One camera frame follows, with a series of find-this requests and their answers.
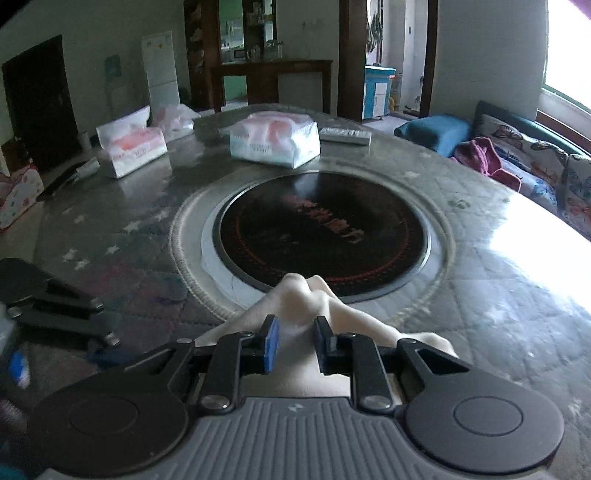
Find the bright window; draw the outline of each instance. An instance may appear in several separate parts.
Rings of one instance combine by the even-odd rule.
[[[591,19],[570,0],[548,0],[546,88],[591,112]]]

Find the pink towel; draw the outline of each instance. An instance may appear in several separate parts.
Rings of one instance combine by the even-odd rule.
[[[521,188],[521,179],[502,168],[501,159],[495,152],[491,139],[477,137],[458,144],[452,160],[490,177],[516,192]]]

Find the white remote control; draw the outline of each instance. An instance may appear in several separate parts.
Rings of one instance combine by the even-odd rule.
[[[344,128],[324,127],[320,130],[321,140],[330,142],[352,143],[356,145],[369,145],[371,142],[371,132],[365,130],[347,130]]]

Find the refrigerator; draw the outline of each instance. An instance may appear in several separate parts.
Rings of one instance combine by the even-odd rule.
[[[178,105],[177,69],[174,64],[173,33],[142,37],[142,58],[152,115],[167,105]]]

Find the gray plastic base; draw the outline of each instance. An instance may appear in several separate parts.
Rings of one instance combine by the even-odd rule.
[[[71,480],[47,470],[38,480]],[[414,449],[396,422],[353,410],[347,398],[247,398],[205,417],[160,463],[125,480],[454,480],[462,475]],[[550,480],[545,469],[515,476]]]

